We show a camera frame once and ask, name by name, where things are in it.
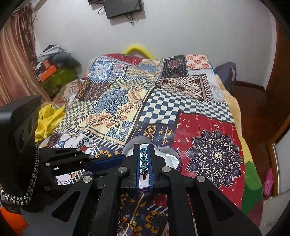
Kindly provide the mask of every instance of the orange object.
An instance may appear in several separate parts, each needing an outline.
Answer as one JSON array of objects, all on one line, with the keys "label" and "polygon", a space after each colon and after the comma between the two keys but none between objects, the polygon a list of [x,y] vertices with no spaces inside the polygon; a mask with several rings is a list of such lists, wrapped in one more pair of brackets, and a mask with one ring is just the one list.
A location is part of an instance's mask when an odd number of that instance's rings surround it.
[{"label": "orange object", "polygon": [[49,63],[48,60],[46,60],[46,61],[43,63],[43,65],[44,65],[44,67],[45,67],[46,70],[49,69],[49,68],[51,67],[51,65],[50,65],[50,63]]},{"label": "orange object", "polygon": [[14,214],[5,210],[4,207],[0,209],[4,219],[8,222],[10,227],[21,236],[24,229],[28,226],[22,215]]},{"label": "orange object", "polygon": [[51,66],[45,72],[40,75],[41,82],[45,81],[49,76],[51,76],[54,72],[56,72],[56,67]]}]

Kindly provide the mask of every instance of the curtain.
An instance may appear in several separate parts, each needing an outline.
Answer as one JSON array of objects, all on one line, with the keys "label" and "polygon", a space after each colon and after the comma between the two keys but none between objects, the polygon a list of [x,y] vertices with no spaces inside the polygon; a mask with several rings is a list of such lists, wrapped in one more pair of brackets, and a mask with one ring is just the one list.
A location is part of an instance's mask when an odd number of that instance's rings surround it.
[{"label": "curtain", "polygon": [[13,14],[0,31],[0,106],[30,95],[42,95],[43,101],[50,101],[34,76],[35,63],[32,9],[26,6]]}]

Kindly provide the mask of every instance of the folded clothes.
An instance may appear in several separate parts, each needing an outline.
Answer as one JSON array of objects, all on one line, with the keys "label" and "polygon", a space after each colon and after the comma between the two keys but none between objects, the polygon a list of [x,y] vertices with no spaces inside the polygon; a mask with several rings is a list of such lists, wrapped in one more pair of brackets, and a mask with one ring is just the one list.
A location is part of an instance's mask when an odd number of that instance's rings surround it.
[{"label": "folded clothes", "polygon": [[55,109],[53,104],[48,104],[39,111],[38,127],[35,131],[35,141],[40,142],[53,133],[65,115],[65,105]]}]

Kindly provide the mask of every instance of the quilt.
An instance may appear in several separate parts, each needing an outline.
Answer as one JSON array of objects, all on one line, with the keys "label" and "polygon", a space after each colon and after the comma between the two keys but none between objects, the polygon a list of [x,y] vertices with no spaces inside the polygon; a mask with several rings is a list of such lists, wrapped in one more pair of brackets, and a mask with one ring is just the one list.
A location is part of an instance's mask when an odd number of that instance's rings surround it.
[{"label": "quilt", "polygon": [[[153,60],[108,54],[89,65],[48,147],[81,148],[96,158],[111,157],[132,137],[143,135],[177,150],[181,174],[205,176],[243,209],[247,170],[240,119],[234,119],[230,95],[207,56]],[[256,202],[247,204],[250,212]],[[167,210],[166,195],[122,195],[117,235],[168,235]]]}]

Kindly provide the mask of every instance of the baseboard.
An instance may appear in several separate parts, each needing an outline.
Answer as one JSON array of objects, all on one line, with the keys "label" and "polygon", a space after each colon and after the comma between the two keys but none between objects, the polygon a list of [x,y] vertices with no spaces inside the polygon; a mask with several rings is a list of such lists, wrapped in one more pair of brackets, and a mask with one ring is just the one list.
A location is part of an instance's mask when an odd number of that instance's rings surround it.
[{"label": "baseboard", "polygon": [[236,81],[236,85],[237,86],[244,86],[244,87],[250,87],[250,88],[254,88],[254,89],[258,89],[261,90],[263,93],[266,92],[265,88],[261,85],[257,85],[257,84],[251,84],[248,82],[244,82],[244,81]]}]

